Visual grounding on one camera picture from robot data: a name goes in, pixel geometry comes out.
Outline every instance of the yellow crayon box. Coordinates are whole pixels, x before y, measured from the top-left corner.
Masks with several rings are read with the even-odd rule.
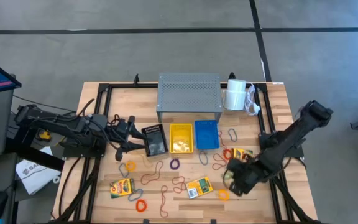
[[[186,188],[190,199],[213,191],[211,182],[209,181],[208,177],[203,177],[201,179],[189,182],[186,184]]]
[[[234,148],[232,149],[232,154],[233,154],[233,159],[239,159],[239,160],[243,160],[244,158],[244,153],[253,156],[254,152],[252,152],[251,150],[243,150],[243,149],[238,149],[238,148]]]
[[[130,195],[134,189],[134,179],[126,178],[110,183],[111,199]]]

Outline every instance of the table leg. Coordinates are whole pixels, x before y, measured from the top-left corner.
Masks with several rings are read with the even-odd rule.
[[[219,123],[219,120],[221,119],[222,113],[215,113],[215,120],[217,123]]]
[[[158,122],[162,123],[162,112],[157,112]]]

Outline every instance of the white paper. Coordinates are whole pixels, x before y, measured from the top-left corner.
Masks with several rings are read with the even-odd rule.
[[[50,147],[45,147],[40,151],[52,155],[52,150],[50,150]],[[47,183],[49,183],[54,177],[60,175],[59,171],[50,168],[46,169],[44,166],[27,160],[23,160],[16,164],[16,172],[20,179],[27,177],[22,180],[22,182],[29,195],[35,194]]]

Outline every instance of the white roll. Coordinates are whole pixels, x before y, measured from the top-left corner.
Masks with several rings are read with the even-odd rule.
[[[246,84],[245,80],[229,79],[223,105],[226,109],[238,111],[244,109]]]

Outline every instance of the blue plastic bin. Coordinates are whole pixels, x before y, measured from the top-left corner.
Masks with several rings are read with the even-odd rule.
[[[218,125],[215,120],[195,121],[197,149],[219,148]]]

